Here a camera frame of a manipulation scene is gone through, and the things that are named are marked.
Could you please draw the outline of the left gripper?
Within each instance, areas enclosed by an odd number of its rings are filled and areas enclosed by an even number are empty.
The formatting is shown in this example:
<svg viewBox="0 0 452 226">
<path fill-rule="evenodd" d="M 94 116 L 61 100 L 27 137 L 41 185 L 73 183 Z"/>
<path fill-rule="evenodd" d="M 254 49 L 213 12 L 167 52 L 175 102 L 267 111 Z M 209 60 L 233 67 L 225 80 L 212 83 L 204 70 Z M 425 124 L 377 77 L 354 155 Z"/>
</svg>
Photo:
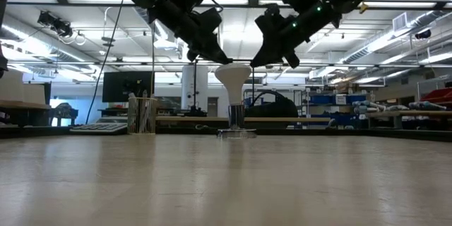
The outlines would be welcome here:
<svg viewBox="0 0 452 226">
<path fill-rule="evenodd" d="M 161 0 L 150 8 L 150 20 L 159 20 L 174 33 L 176 38 L 188 44 L 187 59 L 193 61 L 197 56 L 218 64 L 230 64 L 221 49 L 215 30 L 215 8 L 202 13 L 186 11 L 170 0 Z"/>
</svg>

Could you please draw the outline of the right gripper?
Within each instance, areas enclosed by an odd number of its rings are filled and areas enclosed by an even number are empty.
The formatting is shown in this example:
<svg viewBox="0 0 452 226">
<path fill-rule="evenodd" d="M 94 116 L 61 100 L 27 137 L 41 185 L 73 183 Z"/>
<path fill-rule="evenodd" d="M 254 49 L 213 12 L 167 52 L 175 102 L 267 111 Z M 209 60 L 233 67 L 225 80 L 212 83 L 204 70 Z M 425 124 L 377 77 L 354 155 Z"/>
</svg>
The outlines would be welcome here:
<svg viewBox="0 0 452 226">
<path fill-rule="evenodd" d="M 274 64 L 284 57 L 289 66 L 299 66 L 299 58 L 295 48 L 303 42 L 309 42 L 310 37 L 332 20 L 330 4 L 316 4 L 298 16 L 288 16 L 285 24 L 278 31 L 263 35 L 261 48 L 251 60 L 251 67 Z"/>
</svg>

